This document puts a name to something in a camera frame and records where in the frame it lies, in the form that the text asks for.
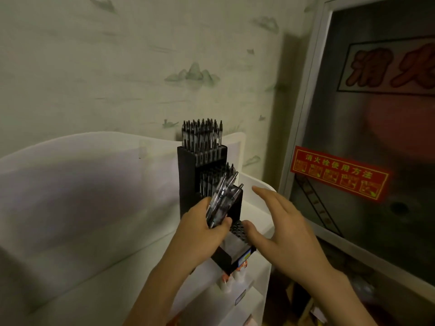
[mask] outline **black pen holder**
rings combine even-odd
[[[204,197],[200,193],[201,173],[223,167],[227,164],[228,148],[222,145],[219,149],[219,153],[216,153],[215,156],[209,158],[203,156],[203,158],[200,158],[198,153],[188,151],[182,146],[177,148],[178,176],[180,181],[180,218]],[[242,198],[243,190],[227,213],[228,217],[231,217],[233,220],[230,233],[211,257],[228,275],[233,273],[251,253],[256,251],[255,246],[247,243],[246,235],[240,222]]]

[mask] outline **wallpaper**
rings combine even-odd
[[[264,173],[286,36],[308,0],[1,0],[0,157],[56,137],[180,139],[187,119],[245,132]]]

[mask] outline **hand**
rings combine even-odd
[[[265,202],[272,215],[275,234],[266,239],[249,221],[243,221],[247,237],[260,253],[282,273],[306,287],[322,274],[334,273],[323,250],[296,207],[280,194],[256,186],[252,190]]]
[[[211,257],[230,230],[232,219],[209,229],[205,213],[211,198],[204,198],[183,215],[162,260],[182,268],[187,275]]]

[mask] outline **metal frame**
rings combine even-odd
[[[319,0],[318,2],[278,190],[280,194],[287,198],[290,198],[293,181],[295,180],[295,175],[290,172],[291,160],[295,146],[301,145],[304,138],[332,13],[377,1],[383,0]],[[311,221],[309,223],[319,238],[394,279],[428,301],[435,303],[435,287],[431,284],[341,238],[331,231]]]

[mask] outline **glass panel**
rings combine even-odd
[[[345,239],[432,285],[434,14],[433,0],[388,0],[335,12],[303,142],[394,172],[381,203],[310,183]],[[291,200],[322,225],[296,181]]]

